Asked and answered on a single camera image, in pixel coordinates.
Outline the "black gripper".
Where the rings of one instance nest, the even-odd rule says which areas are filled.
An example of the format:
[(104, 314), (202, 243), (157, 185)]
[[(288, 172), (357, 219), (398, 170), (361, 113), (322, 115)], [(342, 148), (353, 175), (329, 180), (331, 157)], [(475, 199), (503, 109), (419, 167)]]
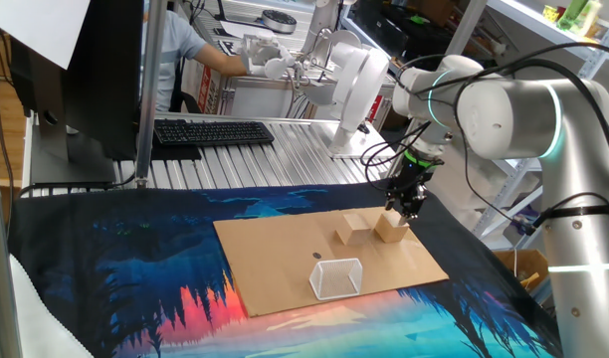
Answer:
[[(391, 180), (391, 190), (386, 191), (385, 210), (391, 210), (398, 197), (407, 195), (417, 184), (424, 182), (427, 177), (432, 176), (434, 165), (432, 163), (420, 163), (403, 161), (400, 170)], [(413, 198), (406, 203), (406, 218), (417, 219), (426, 198)]]

